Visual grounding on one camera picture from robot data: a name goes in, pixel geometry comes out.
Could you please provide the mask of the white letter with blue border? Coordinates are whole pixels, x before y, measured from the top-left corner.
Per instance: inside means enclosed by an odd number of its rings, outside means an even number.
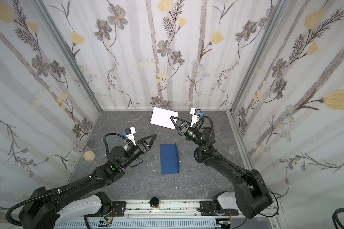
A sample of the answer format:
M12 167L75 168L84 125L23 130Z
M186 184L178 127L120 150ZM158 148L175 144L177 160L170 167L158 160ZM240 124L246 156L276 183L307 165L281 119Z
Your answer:
M171 116L178 117L178 112L154 107L150 124L175 129Z

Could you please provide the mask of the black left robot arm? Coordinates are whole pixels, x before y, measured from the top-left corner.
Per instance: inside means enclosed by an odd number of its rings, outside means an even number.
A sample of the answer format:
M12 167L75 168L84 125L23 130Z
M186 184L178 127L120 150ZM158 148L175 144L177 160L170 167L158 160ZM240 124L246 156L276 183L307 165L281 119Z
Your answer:
M24 229L53 229L63 219L60 211L75 203L84 195L95 190L107 187L118 181L125 173L123 169L149 150L157 138L156 134L141 138L137 142L122 138L128 149L123 146L109 148L103 136L107 162L96 167L90 175L70 184L47 190L44 187L35 190L31 197L10 207L5 215L6 220L15 226Z

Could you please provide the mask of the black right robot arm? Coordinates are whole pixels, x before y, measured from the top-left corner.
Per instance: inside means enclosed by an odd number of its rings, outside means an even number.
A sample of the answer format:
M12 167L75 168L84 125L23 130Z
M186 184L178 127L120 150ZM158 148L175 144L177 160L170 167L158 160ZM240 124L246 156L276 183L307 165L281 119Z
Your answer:
M215 129L209 116L203 116L195 125L175 116L170 119L179 135L197 145L196 162L215 169L233 184L236 204L245 217L252 219L273 203L271 190L257 170L234 164L214 147Z

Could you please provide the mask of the dark blue envelope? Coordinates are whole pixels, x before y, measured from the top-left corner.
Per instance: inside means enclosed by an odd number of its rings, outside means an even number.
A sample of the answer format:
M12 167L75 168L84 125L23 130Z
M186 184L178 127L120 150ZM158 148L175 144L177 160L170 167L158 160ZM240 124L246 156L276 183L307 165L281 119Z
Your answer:
M180 161L176 144L161 144L160 159L162 175L179 173Z

